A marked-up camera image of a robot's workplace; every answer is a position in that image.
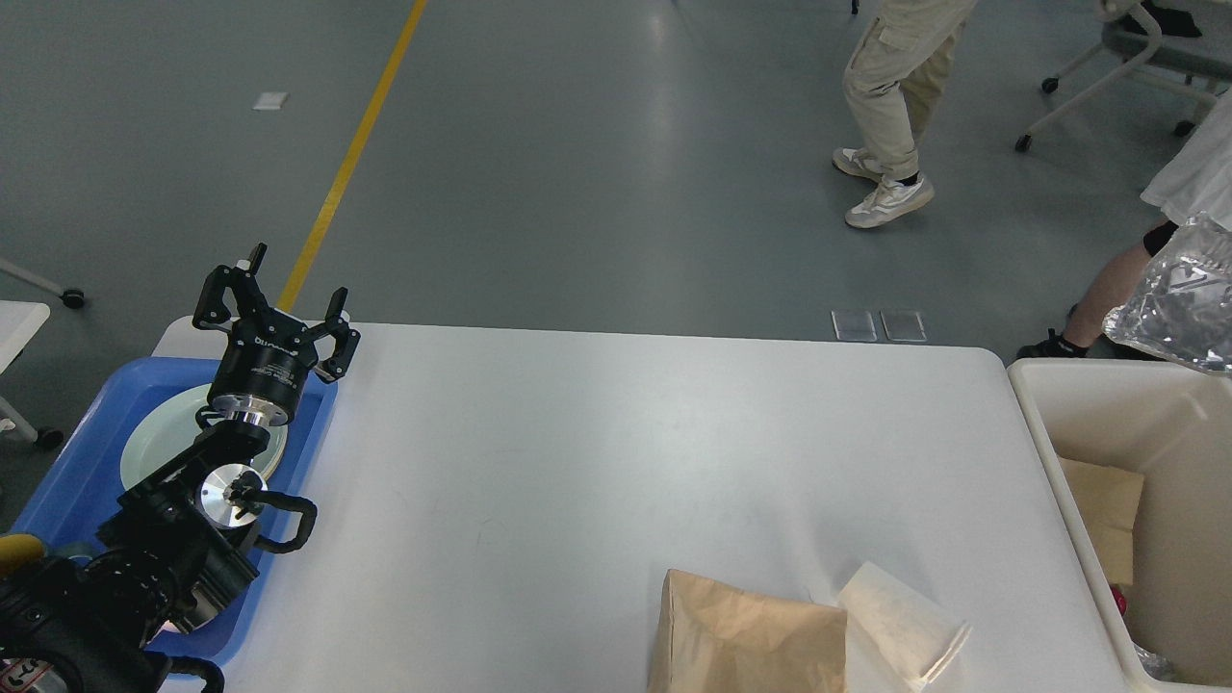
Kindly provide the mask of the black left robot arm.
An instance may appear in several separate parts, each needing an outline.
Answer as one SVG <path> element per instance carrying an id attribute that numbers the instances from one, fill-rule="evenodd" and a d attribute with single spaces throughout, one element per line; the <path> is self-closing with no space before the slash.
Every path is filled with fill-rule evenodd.
<path id="1" fill-rule="evenodd" d="M 193 326 L 228 338 L 193 441 L 120 494 L 87 564 L 41 555 L 2 578 L 2 687 L 14 692 L 156 692 L 170 675 L 221 692 L 208 658 L 149 649 L 161 626 L 206 626 L 259 578 L 249 559 L 296 552 L 318 518 L 310 499 L 281 493 L 253 469 L 271 433 L 294 420 L 310 374 L 342 379 L 361 339 L 347 289 L 322 323 L 269 305 L 256 275 L 266 245 L 205 280 Z"/>

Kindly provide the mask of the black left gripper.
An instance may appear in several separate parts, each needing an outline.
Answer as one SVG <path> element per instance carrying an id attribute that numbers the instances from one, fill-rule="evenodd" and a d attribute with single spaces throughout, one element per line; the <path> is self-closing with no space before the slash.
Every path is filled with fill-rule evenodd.
<path id="1" fill-rule="evenodd" d="M 334 291 L 324 319 L 313 327 L 272 310 L 256 280 L 266 250 L 257 243 L 246 259 L 208 273 L 191 323 L 229 333 L 208 390 L 209 408 L 232 418 L 254 414 L 257 425 L 290 425 L 312 369 L 325 383 L 345 377 L 361 335 L 345 314 L 347 289 Z M 320 358 L 315 342 L 325 337 L 334 346 Z"/>

